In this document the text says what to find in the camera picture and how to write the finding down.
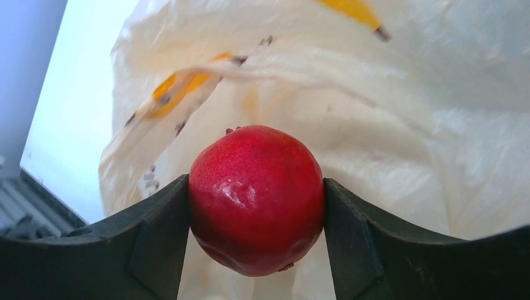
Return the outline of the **translucent orange plastic bag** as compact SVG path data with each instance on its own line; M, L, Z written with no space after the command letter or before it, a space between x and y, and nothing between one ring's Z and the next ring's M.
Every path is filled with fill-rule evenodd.
M389 42L317 1L139 1L111 53L106 214L262 124L414 224L463 239L527 225L529 2L373 4Z

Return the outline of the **red pomegranate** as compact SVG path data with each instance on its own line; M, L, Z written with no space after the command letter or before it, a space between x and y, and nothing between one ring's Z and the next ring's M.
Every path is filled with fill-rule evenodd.
M271 127L227 129L197 156L188 186L197 243L244 276L291 268L323 230L318 162L301 141Z

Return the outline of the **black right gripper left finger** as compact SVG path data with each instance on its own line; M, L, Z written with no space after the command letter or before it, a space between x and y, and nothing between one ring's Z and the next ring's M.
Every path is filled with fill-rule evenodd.
M176 299L188 240L188 177L60 237L1 232L2 299Z

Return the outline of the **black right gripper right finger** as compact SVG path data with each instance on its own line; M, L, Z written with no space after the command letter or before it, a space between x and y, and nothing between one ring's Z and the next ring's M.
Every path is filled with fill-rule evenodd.
M466 241L430 231L324 180L337 299L528 299L529 227Z

